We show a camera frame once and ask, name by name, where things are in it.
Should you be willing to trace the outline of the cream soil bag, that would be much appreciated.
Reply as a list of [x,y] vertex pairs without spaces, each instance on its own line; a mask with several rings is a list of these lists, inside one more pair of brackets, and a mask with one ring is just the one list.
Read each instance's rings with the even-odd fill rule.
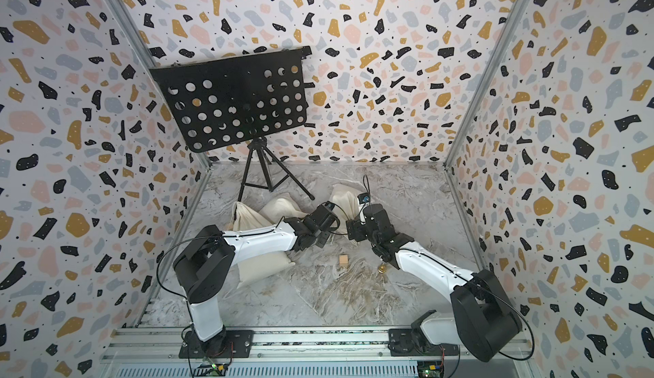
[[360,219],[359,195],[362,193],[362,191],[347,185],[334,185],[330,194],[330,202],[335,204],[334,212],[341,223]]

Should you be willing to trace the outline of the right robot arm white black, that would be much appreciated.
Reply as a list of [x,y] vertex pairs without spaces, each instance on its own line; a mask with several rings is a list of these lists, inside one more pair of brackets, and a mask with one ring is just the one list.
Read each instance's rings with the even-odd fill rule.
[[397,232],[381,204],[364,207],[346,226],[349,239],[368,240],[383,262],[421,279],[451,304],[453,319],[428,311],[411,325],[415,352],[461,345],[479,361],[488,362],[523,330],[522,314],[492,272],[470,271],[429,252],[414,238]]

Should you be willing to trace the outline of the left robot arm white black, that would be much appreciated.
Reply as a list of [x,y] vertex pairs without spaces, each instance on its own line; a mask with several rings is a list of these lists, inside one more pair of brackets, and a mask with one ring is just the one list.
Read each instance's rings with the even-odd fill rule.
[[250,231],[221,231],[207,226],[175,258],[173,269],[184,289],[192,328],[204,355],[217,357],[232,346],[221,320],[218,295],[231,267],[262,255],[303,251],[327,240],[340,226],[332,202],[303,217],[282,218]]

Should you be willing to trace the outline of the cream cloth bag lower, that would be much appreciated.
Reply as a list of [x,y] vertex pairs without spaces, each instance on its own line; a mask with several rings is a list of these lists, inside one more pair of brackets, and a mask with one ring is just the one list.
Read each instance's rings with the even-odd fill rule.
[[[272,199],[260,211],[254,211],[246,204],[236,202],[236,219],[233,223],[233,231],[252,231],[266,226],[272,226],[282,217],[303,218],[307,213],[302,212],[297,203],[286,192],[278,198]],[[271,252],[265,255],[257,255],[253,258],[239,261],[237,289],[244,289],[246,286],[255,284],[262,279],[268,278],[279,272],[286,271],[296,265],[282,251]]]

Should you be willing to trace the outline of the right green circuit board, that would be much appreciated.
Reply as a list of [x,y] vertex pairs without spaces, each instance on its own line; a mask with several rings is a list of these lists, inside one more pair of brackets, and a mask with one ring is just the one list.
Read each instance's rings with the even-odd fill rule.
[[417,377],[418,378],[443,378],[445,368],[440,361],[418,361]]

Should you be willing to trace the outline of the green circuit board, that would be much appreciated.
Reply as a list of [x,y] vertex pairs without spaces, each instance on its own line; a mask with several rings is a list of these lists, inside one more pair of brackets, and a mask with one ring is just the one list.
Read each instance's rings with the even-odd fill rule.
[[204,371],[204,376],[219,376],[225,377],[228,372],[229,364],[220,364],[214,360],[206,359],[207,370]]
[[440,361],[418,361],[417,377],[418,378],[443,378],[445,368]]

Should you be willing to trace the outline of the black perforated music stand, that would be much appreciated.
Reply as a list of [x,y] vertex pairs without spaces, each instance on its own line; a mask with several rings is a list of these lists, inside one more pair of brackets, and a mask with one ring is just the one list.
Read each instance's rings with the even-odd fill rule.
[[245,143],[248,149],[240,184],[243,192],[254,160],[261,166],[269,192],[279,187],[269,166],[277,165],[282,181],[298,178],[267,144],[273,134],[306,124],[308,102],[302,63],[310,47],[230,57],[151,70],[180,132],[193,153],[207,153]]

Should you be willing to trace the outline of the left green circuit board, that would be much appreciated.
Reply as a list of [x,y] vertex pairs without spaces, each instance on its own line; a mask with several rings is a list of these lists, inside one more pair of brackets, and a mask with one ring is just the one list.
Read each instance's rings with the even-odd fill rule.
[[228,372],[229,364],[220,364],[214,360],[206,359],[207,370],[204,371],[204,376],[219,376],[225,377]]

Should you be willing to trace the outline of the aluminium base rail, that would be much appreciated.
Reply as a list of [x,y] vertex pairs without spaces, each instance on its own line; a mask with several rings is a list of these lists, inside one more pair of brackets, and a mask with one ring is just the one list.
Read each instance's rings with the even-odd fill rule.
[[225,377],[417,377],[418,361],[440,361],[444,377],[538,377],[526,360],[526,339],[512,341],[491,361],[478,361],[465,347],[432,352],[408,350],[400,327],[237,327],[235,342],[209,358],[184,340],[188,329],[121,329],[100,359],[101,377],[204,376],[206,359],[229,364]]

